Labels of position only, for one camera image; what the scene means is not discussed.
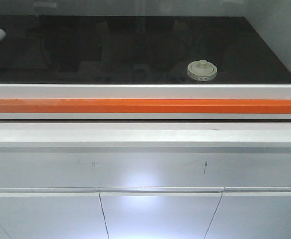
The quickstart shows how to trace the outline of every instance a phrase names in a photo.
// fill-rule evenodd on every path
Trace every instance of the white knob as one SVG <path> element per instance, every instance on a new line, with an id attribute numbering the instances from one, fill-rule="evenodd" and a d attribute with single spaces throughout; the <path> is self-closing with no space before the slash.
<path id="1" fill-rule="evenodd" d="M 206 60 L 191 62 L 187 69 L 188 76 L 197 81 L 211 81 L 216 73 L 216 66 Z"/>

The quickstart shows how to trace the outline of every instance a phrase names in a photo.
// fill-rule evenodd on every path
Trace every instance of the orange strip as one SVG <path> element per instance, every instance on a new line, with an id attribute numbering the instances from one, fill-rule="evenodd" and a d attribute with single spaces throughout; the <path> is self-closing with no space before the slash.
<path id="1" fill-rule="evenodd" d="M 291 114 L 291 100 L 0 99 L 0 113 Z"/>

